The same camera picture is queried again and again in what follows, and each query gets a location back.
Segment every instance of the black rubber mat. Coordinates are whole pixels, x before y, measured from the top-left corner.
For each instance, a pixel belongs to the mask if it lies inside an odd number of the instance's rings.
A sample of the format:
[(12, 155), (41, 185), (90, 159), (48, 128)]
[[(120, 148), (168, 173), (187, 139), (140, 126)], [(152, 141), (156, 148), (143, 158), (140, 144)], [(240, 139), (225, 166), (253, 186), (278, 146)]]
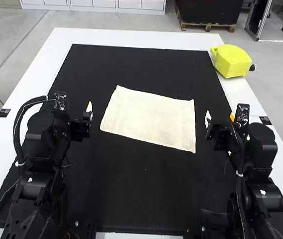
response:
[[(194, 99), (196, 154), (102, 132), (116, 85)], [(93, 103), (91, 138), (72, 142), (67, 153), (71, 224), (89, 220), (100, 231), (170, 235), (189, 227), (198, 235), (201, 208), (225, 211), (234, 172), (228, 167), (223, 176), (225, 153), (205, 140), (204, 117), (209, 110), (226, 122), (231, 110), (207, 52), (73, 45), (49, 95), (56, 90), (68, 94), (72, 118)], [(16, 178), (12, 167), (0, 197)], [(7, 209), (0, 212), (0, 226)]]

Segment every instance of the white cable tie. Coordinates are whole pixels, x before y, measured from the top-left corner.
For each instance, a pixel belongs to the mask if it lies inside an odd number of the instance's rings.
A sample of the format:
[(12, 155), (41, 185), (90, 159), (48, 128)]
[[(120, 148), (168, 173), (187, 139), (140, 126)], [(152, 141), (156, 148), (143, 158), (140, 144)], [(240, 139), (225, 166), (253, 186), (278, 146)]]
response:
[(15, 166), (20, 167), (20, 166), (23, 166), (25, 163), (26, 163), (26, 161), (24, 163), (18, 163), (18, 161), (17, 161), (17, 162), (15, 162)]
[(239, 174), (239, 172), (236, 170), (236, 175), (243, 178), (243, 174)]

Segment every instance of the wooden pallet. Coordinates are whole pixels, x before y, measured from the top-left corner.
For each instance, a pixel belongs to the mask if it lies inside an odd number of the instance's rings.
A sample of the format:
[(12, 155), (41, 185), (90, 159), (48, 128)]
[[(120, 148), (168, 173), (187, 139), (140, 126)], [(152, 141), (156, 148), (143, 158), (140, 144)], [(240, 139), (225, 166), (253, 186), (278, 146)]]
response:
[(227, 27), (229, 32), (234, 32), (236, 24), (219, 24), (219, 23), (196, 23), (196, 22), (185, 22), (182, 20), (179, 8), (177, 4), (175, 4), (175, 10), (177, 13), (177, 18), (180, 24), (180, 28), (182, 31), (186, 30), (187, 26), (205, 26), (205, 31), (211, 31), (212, 26), (225, 26)]

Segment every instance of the gray floor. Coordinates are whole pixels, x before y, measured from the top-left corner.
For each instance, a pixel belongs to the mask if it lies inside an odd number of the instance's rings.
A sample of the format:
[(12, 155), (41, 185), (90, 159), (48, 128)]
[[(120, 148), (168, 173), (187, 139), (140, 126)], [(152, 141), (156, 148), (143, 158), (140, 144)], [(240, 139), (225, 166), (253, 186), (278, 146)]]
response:
[[(240, 15), (235, 33), (223, 28), (212, 28), (211, 33), (219, 33), (225, 43), (244, 48), (258, 64), (257, 70), (250, 72), (246, 79), (283, 139), (283, 43), (254, 42), (244, 30), (246, 18), (247, 14)], [(283, 38), (278, 20), (271, 16), (261, 39)], [(0, 8), (0, 98), (3, 101), (10, 96), (54, 27), (180, 32), (171, 4), (167, 5), (165, 16)], [(196, 27), (187, 32), (204, 30)]]

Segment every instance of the white cabinet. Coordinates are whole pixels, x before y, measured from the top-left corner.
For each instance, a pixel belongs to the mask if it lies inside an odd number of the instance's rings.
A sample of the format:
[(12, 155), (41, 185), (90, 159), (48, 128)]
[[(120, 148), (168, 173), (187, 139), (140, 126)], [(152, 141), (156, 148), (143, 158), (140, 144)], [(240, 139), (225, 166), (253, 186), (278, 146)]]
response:
[(93, 0), (70, 0), (71, 6), (93, 6)]
[(141, 0), (141, 9), (163, 11), (164, 3), (164, 0)]
[(67, 6), (66, 0), (44, 0), (45, 5)]
[(100, 11), (164, 15), (166, 0), (0, 0), (20, 1), (24, 9)]
[(116, 8), (116, 3), (115, 0), (93, 0), (93, 6)]
[(118, 0), (119, 8), (141, 9), (141, 0)]

